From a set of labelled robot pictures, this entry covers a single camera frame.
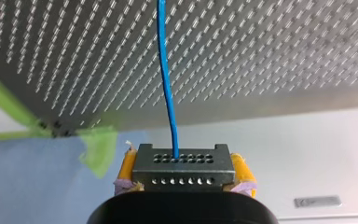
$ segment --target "blue wire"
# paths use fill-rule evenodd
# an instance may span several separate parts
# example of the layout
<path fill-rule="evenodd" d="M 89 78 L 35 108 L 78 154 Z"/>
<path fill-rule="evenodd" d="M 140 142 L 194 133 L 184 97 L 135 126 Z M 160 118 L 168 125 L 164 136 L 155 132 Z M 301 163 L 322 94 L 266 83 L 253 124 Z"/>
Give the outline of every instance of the blue wire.
<path fill-rule="evenodd" d="M 175 109 L 173 107 L 173 98 L 171 93 L 170 69 L 168 68 L 167 50 L 165 49 L 165 0 L 158 0 L 157 14 L 158 56 L 162 74 L 162 87 L 164 90 L 168 118 L 170 120 L 171 126 L 172 156 L 177 159 L 179 157 L 178 133 L 176 128 Z"/>

